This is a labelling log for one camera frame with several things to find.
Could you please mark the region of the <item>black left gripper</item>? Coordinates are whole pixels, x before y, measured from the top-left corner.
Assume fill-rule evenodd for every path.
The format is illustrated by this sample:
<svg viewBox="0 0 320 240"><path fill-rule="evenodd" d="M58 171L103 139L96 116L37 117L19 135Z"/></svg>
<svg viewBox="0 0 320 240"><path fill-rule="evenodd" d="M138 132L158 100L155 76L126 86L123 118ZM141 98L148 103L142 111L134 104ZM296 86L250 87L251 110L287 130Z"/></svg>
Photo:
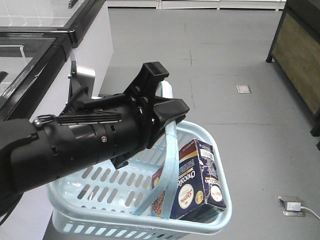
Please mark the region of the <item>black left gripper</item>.
<svg viewBox="0 0 320 240"><path fill-rule="evenodd" d="M108 159L119 169L151 148L169 123L179 124L190 110L182 99L156 95L168 76L159 61L146 62L123 93L98 100L79 94L60 115L37 116L33 176L56 180Z"/></svg>

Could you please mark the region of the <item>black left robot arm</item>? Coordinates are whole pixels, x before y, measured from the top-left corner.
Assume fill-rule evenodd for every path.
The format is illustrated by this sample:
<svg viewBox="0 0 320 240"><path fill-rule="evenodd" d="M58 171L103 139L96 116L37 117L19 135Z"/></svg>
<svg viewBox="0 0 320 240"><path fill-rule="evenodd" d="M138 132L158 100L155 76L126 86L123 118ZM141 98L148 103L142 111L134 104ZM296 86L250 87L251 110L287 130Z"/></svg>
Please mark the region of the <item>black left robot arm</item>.
<svg viewBox="0 0 320 240"><path fill-rule="evenodd" d="M16 118L0 124L0 215L7 218L23 193L100 162L115 169L150 149L166 126L189 111L177 98L156 95L169 72L158 61L144 63L122 93L89 97L71 65L69 96L59 115L34 121Z"/></svg>

